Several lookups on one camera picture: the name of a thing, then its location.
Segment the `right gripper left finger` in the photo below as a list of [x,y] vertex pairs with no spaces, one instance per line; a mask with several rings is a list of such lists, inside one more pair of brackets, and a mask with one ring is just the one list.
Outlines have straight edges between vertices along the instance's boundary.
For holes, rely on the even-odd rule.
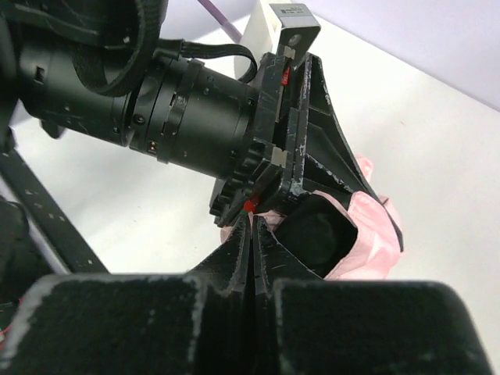
[[250,223],[185,274],[41,278],[1,350],[4,374],[247,374]]

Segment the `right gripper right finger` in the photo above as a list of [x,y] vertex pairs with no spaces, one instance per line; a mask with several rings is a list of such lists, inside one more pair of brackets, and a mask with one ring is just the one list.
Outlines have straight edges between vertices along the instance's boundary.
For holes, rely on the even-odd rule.
[[490,374],[469,311],[446,284],[325,281],[252,225],[261,374]]

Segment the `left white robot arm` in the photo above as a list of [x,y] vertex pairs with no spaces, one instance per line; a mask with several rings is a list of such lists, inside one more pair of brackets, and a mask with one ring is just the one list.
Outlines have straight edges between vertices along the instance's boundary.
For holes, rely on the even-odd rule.
[[[277,50],[159,36],[164,1],[1,4],[1,286],[36,279],[1,346],[4,374],[396,374],[386,284],[328,282],[380,199],[338,123],[303,5],[274,5]],[[250,59],[238,79],[204,61]],[[216,180],[229,238],[182,275],[114,275],[15,150],[17,101],[70,129]]]

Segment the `pink folding umbrella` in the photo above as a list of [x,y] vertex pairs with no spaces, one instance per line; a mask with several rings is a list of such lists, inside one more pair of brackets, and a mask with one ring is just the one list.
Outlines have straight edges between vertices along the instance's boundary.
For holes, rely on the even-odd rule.
[[315,191],[291,214],[261,213],[276,239],[324,280],[383,280],[401,258],[401,220],[390,198],[356,192],[343,207]]

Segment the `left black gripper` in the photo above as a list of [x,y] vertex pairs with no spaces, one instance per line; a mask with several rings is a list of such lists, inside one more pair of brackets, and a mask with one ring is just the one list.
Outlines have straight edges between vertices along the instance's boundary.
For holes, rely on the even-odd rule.
[[111,119],[122,146],[212,177],[209,211],[220,227],[246,202],[287,214],[305,190],[344,208],[356,192],[382,203],[338,122],[321,58],[311,53],[299,66],[267,53],[249,84],[198,60],[159,59],[112,101]]

